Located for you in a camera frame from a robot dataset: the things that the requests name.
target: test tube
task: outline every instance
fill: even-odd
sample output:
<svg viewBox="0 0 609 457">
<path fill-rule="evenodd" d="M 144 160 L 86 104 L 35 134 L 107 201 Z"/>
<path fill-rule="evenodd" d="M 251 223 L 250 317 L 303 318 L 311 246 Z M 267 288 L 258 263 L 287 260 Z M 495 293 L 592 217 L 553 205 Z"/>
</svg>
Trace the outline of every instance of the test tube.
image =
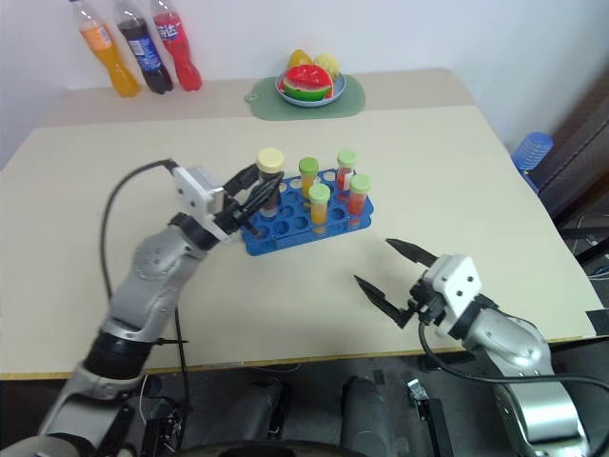
<svg viewBox="0 0 609 457">
<path fill-rule="evenodd" d="M 351 149 L 343 149 L 337 157 L 339 169 L 336 173 L 336 189 L 338 199 L 345 201 L 349 195 L 349 182 L 353 176 L 353 168 L 358 161 L 358 154 Z"/>
<path fill-rule="evenodd" d="M 356 227 L 360 224 L 360 217 L 365 208 L 365 198 L 370 191 L 370 178 L 365 174 L 356 174 L 350 181 L 349 203 L 347 208 L 351 214 L 350 225 Z"/>
<path fill-rule="evenodd" d="M 301 192 L 304 198 L 308 198 L 308 190 L 315 184 L 317 172 L 320 170 L 320 164 L 313 157 L 305 157 L 298 163 L 298 170 L 301 173 Z"/>
<path fill-rule="evenodd" d="M 260 171 L 260 179 L 262 181 L 270 181 L 275 179 L 284 170 L 284 154 L 275 148 L 260 149 L 256 157 L 256 165 Z M 260 209 L 260 213 L 264 217 L 275 216 L 279 211 L 280 198 L 279 189 L 275 189 L 265 205 Z"/>
<path fill-rule="evenodd" d="M 330 188 L 325 184 L 314 184 L 308 190 L 311 202 L 311 220 L 315 226 L 313 231 L 318 235 L 325 233 L 327 222 L 327 202 L 330 200 Z"/>
</svg>

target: green cap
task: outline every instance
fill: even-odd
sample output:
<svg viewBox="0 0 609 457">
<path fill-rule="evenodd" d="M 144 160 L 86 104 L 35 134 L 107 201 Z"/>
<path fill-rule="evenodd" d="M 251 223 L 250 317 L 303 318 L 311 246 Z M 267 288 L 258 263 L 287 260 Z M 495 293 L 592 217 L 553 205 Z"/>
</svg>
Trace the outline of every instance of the green cap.
<svg viewBox="0 0 609 457">
<path fill-rule="evenodd" d="M 358 161 L 358 154 L 353 149 L 343 149 L 339 152 L 337 160 L 341 167 L 352 169 Z"/>
<path fill-rule="evenodd" d="M 330 188 L 325 184 L 314 184 L 308 188 L 308 199 L 311 203 L 323 205 L 330 199 Z"/>
<path fill-rule="evenodd" d="M 354 193 L 368 193 L 370 191 L 370 178 L 365 174 L 356 174 L 351 177 L 349 186 Z"/>
<path fill-rule="evenodd" d="M 320 164 L 314 157 L 305 157 L 298 163 L 298 170 L 301 174 L 317 174 L 320 170 Z"/>
</svg>

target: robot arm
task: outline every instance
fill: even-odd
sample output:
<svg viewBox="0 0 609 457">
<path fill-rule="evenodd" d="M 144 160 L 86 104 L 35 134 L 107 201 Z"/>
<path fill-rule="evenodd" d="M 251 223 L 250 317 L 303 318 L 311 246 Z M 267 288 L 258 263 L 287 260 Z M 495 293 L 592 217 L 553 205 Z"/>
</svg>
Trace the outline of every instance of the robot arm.
<svg viewBox="0 0 609 457">
<path fill-rule="evenodd" d="M 384 294 L 356 279 L 370 301 L 401 328 L 419 314 L 439 336 L 460 340 L 485 370 L 501 377 L 552 375 L 550 348 L 531 323 L 509 316 L 480 294 L 481 281 L 471 258 L 440 258 L 400 240 L 387 242 L 399 253 L 429 269 L 410 290 L 408 309 L 393 307 Z M 501 384 L 496 399 L 514 450 L 522 456 L 584 456 L 588 440 L 578 412 L 559 382 Z"/>
<path fill-rule="evenodd" d="M 86 456 L 107 432 L 132 417 L 125 401 L 140 385 L 143 366 L 178 305 L 180 293 L 207 252 L 240 227 L 276 191 L 283 176 L 261 184 L 240 205 L 233 197 L 258 179 L 255 165 L 223 187 L 204 169 L 171 170 L 178 199 L 190 212 L 138 246 L 127 279 L 110 299 L 108 314 L 86 359 L 79 363 L 38 431 L 3 457 Z"/>
</svg>

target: bottle cap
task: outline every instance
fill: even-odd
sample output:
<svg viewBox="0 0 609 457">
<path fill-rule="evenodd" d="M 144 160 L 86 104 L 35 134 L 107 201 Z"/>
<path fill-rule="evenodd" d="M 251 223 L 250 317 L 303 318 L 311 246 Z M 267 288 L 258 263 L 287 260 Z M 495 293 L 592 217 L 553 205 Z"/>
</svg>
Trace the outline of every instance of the bottle cap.
<svg viewBox="0 0 609 457">
<path fill-rule="evenodd" d="M 365 174 L 356 174 L 351 177 L 349 186 L 354 193 L 368 193 L 370 191 L 370 178 Z"/>
<path fill-rule="evenodd" d="M 298 163 L 298 170 L 301 174 L 317 174 L 320 170 L 320 164 L 313 157 L 305 157 Z"/>
<path fill-rule="evenodd" d="M 284 154 L 275 148 L 263 148 L 258 152 L 256 165 L 264 173 L 279 173 L 284 169 Z"/>
<path fill-rule="evenodd" d="M 347 169 L 352 169 L 358 161 L 358 154 L 353 149 L 343 149 L 337 157 L 339 165 Z"/>
<path fill-rule="evenodd" d="M 308 199 L 318 205 L 326 204 L 330 199 L 330 188 L 325 184 L 314 184 L 308 189 Z"/>
</svg>

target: red soda bottle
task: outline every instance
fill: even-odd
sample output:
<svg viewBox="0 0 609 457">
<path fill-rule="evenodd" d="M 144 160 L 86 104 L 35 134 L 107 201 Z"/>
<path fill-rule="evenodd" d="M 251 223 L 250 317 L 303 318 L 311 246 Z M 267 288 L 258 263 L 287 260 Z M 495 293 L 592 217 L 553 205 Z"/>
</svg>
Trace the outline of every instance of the red soda bottle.
<svg viewBox="0 0 609 457">
<path fill-rule="evenodd" d="M 175 72 L 184 90 L 199 90 L 203 85 L 199 71 L 190 58 L 190 47 L 182 20 L 171 0 L 151 0 L 154 24 L 163 44 L 173 57 Z"/>
</svg>

